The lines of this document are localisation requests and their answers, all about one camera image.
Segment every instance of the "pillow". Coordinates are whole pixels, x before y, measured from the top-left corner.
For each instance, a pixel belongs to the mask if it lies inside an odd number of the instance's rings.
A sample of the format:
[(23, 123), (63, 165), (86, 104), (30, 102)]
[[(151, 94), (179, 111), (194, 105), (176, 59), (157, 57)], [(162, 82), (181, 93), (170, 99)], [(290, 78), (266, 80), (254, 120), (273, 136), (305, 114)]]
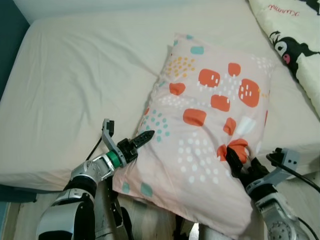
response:
[(303, 0), (250, 0), (274, 49), (304, 88), (320, 116), (320, 4)]
[(259, 152), (274, 65), (190, 35), (173, 45), (138, 128), (155, 135), (113, 188), (236, 239), (256, 218), (226, 148), (246, 165)]

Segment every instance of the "metal bracket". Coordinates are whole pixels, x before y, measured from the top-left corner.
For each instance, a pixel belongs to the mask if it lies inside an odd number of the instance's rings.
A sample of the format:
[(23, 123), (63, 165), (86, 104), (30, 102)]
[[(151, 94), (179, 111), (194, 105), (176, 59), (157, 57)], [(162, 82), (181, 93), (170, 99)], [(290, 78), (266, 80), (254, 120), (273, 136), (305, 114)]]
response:
[[(286, 166), (287, 168), (290, 168), (292, 170), (296, 170), (298, 166), (298, 162), (300, 159), (300, 155), (298, 152), (290, 150), (288, 148), (283, 148), (281, 153), (283, 154), (283, 159), (281, 161), (281, 164)], [(274, 186), (278, 185), (282, 181), (286, 180), (288, 177), (290, 177), (291, 174), (287, 171), (283, 170), (280, 167), (276, 167), (275, 170), (270, 172), (268, 175), (266, 175), (263, 178), (260, 178), (258, 180), (253, 181), (250, 183), (246, 188), (245, 191), (248, 193), (248, 195), (257, 187), (265, 184), (272, 184)]]
[(114, 125), (115, 122), (114, 121), (110, 121), (109, 119), (105, 118), (103, 120), (103, 124), (102, 124), (102, 141), (104, 142), (104, 144), (107, 146), (107, 148), (110, 151), (115, 152), (122, 164), (122, 167), (127, 165), (126, 159), (124, 154), (122, 153), (122, 151), (117, 147), (117, 145), (115, 144), (115, 142), (112, 140), (111, 136), (114, 133)]

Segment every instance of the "green ring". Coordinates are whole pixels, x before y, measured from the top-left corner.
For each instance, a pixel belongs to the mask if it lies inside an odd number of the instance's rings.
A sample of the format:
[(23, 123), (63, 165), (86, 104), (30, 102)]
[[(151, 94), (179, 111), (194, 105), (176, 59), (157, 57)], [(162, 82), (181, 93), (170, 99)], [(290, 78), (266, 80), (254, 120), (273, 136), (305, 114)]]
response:
[(112, 162), (115, 169), (117, 169), (118, 167), (121, 167), (120, 159), (113, 151), (108, 152), (106, 155)]

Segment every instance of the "bed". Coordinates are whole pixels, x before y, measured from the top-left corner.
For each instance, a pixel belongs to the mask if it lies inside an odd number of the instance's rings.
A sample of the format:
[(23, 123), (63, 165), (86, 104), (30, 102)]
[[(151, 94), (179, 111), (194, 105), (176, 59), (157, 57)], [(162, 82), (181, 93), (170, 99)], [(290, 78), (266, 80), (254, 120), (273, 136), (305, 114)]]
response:
[[(249, 4), (201, 1), (35, 21), (0, 102), (0, 184), (61, 191), (99, 139), (104, 118), (115, 120), (115, 142), (132, 137), (175, 32), (273, 60), (258, 157), (272, 169), (265, 155), (286, 147), (300, 153), (297, 172), (319, 170), (319, 116)], [(96, 154), (105, 151), (101, 146)]]

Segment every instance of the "wooden floor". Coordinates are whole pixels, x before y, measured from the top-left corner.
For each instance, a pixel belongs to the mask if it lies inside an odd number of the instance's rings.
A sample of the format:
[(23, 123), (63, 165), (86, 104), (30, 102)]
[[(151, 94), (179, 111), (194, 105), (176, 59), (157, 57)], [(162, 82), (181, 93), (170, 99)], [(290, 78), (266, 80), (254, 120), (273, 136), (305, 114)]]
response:
[[(319, 173), (310, 174), (308, 178), (320, 185)], [(319, 236), (320, 194), (299, 179), (285, 181), (277, 189), (287, 198), (296, 214), (309, 223)], [(57, 194), (39, 195), (36, 203), (20, 205), (14, 240), (35, 240), (40, 216), (56, 196)], [(173, 214), (164, 210), (161, 210), (159, 214), (159, 209), (133, 202), (128, 198), (121, 198), (120, 203), (129, 210), (133, 222), (133, 234), (137, 240), (172, 240), (175, 227)], [(195, 227), (192, 239), (197, 239), (197, 236), (197, 228)]]

